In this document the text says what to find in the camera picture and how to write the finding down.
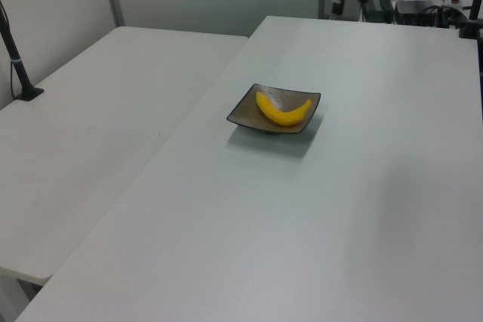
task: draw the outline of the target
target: toy banana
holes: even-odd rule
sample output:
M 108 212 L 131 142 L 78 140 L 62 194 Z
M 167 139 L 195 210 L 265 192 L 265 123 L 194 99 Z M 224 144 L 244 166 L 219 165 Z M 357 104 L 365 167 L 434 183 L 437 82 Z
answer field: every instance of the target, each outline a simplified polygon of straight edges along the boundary
M 289 112 L 283 112 L 277 109 L 267 96 L 261 92 L 257 92 L 257 105 L 263 114 L 270 120 L 281 126 L 293 126 L 301 122 L 312 104 L 311 100 L 307 100 L 301 107 Z

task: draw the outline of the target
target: stand base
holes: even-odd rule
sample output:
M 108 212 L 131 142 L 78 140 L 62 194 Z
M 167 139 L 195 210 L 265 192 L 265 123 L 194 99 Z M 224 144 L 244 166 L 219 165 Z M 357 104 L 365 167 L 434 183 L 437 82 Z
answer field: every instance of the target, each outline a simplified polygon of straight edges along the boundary
M 468 21 L 463 28 L 460 29 L 460 38 L 478 39 L 480 29 L 483 29 L 483 20 L 477 19 L 474 22 Z
M 15 99 L 16 100 L 20 100 L 20 101 L 31 101 L 34 98 L 36 98 L 39 94 L 43 94 L 44 93 L 44 90 L 42 90 L 41 88 L 34 88 L 34 90 L 35 90 L 35 94 L 33 94 L 33 95 L 30 95 L 30 96 L 25 97 L 23 94 L 20 94 Z

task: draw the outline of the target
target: banana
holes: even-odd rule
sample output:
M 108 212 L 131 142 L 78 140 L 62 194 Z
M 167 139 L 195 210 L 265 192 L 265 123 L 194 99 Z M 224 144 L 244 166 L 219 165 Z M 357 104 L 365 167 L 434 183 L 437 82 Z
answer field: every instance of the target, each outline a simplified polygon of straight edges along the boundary
M 281 126 L 293 126 L 298 124 L 303 120 L 303 117 L 307 113 L 312 104 L 311 100 L 307 100 L 301 107 L 289 112 L 283 112 L 277 109 L 269 100 L 267 96 L 261 92 L 257 92 L 256 96 L 257 105 L 260 110 L 268 117 L 270 120 Z

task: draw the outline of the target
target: white floor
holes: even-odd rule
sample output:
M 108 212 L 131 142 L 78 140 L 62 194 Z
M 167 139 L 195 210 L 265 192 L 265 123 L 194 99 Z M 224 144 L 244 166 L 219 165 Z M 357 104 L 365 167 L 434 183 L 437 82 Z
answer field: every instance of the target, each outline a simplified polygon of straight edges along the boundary
M 28 304 L 17 280 L 0 274 L 0 322 L 14 322 Z

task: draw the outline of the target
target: brown plate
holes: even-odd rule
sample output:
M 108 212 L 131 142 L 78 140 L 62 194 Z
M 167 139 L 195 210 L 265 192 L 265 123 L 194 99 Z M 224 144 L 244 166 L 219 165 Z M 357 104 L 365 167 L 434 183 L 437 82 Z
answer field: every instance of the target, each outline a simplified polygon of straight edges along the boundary
M 308 99 L 312 101 L 312 105 L 310 105 L 301 122 L 294 126 L 281 126 L 269 120 L 258 108 L 255 100 L 257 91 L 265 94 L 273 105 L 283 112 L 299 108 Z M 298 90 L 282 90 L 281 88 L 254 84 L 226 119 L 234 124 L 268 133 L 300 133 L 312 119 L 319 101 L 320 94 L 299 92 Z

